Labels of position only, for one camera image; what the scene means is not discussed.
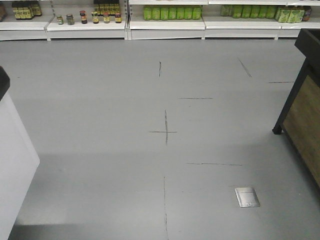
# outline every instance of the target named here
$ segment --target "white shelf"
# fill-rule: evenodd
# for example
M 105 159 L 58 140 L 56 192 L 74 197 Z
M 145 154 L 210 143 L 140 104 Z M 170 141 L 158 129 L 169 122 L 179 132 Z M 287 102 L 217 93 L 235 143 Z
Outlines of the white shelf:
M 52 15 L 35 16 L 32 20 L 16 20 L 12 15 L 0 22 L 0 31 L 11 30 L 44 30 Z
M 288 0 L 288 6 L 320 6 L 319 0 Z
M 320 29 L 320 17 L 310 17 L 309 21 L 299 23 L 280 23 L 282 29 Z
M 144 20 L 143 16 L 132 16 L 131 30 L 204 30 L 206 28 L 200 20 Z
M 203 16 L 206 29 L 281 29 L 281 24 L 266 18 L 232 18 L 231 16 Z
M 82 24 L 80 18 L 75 18 L 74 25 L 68 25 L 66 19 L 64 24 L 59 25 L 54 19 L 47 27 L 47 31 L 90 31 L 90 30 L 125 30 L 126 18 L 122 19 L 121 23 L 115 23 L 115 18 L 110 17 L 110 23 L 104 23 L 103 17 L 99 17 L 99 23 L 94 24 L 91 19 L 88 19 L 87 24 Z
M 283 0 L 209 0 L 209 5 L 286 5 L 288 1 Z
M 130 5 L 208 5 L 208 0 L 129 0 Z

